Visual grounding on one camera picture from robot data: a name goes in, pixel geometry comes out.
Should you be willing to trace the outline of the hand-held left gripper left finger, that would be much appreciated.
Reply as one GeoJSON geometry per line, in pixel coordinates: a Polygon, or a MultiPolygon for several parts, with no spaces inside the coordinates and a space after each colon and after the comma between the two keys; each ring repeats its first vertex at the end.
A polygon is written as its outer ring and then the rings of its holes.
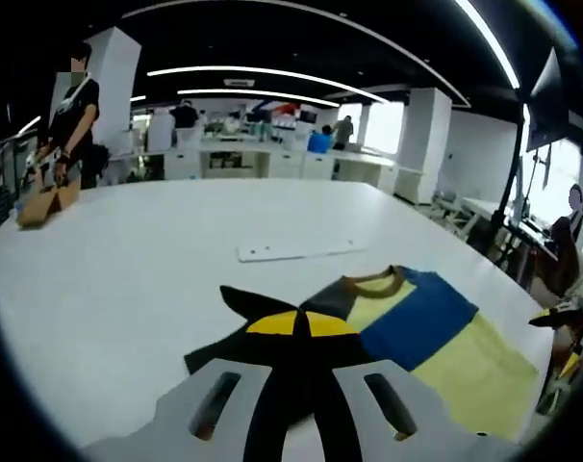
{"type": "Polygon", "coordinates": [[[304,422],[304,313],[290,310],[247,322],[186,357],[191,378],[212,365],[183,441],[199,452],[184,461],[280,461],[288,431],[304,422]]]}

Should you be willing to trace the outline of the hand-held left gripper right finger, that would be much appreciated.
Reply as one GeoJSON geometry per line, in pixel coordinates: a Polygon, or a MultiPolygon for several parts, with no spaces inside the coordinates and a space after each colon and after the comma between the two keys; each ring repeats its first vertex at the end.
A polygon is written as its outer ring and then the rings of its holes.
{"type": "Polygon", "coordinates": [[[301,319],[325,460],[453,460],[454,423],[430,387],[390,360],[369,358],[345,321],[312,312],[301,319]]]}

